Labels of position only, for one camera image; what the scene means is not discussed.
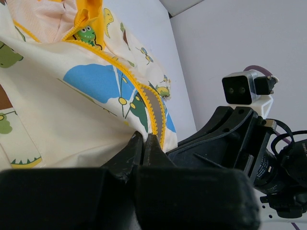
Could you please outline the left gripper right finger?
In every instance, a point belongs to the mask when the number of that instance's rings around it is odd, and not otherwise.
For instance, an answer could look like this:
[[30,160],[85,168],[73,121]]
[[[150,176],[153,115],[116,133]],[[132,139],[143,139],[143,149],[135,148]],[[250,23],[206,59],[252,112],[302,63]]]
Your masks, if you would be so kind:
[[138,167],[138,222],[143,230],[257,230],[260,214],[242,171],[176,167],[149,135]]

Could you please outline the cream dinosaur print hooded jacket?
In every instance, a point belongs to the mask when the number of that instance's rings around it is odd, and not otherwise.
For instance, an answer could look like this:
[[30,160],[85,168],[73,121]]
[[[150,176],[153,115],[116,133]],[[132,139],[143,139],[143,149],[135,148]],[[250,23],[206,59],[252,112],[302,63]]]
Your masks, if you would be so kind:
[[101,0],[0,3],[0,167],[96,167],[134,132],[177,147],[170,80]]

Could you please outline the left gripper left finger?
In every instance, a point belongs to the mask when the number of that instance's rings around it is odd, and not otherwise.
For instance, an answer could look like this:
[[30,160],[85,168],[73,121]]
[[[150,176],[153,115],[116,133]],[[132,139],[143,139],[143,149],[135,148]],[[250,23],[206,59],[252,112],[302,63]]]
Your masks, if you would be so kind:
[[3,230],[138,230],[132,194],[110,168],[13,169],[0,173]]

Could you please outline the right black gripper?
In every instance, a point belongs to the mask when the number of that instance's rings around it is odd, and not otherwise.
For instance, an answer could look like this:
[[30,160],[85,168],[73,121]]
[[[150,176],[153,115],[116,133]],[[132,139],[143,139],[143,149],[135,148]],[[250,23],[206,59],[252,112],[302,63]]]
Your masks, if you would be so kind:
[[256,180],[270,136],[277,123],[247,107],[218,106],[209,121],[195,134],[167,153],[184,168],[236,168]]

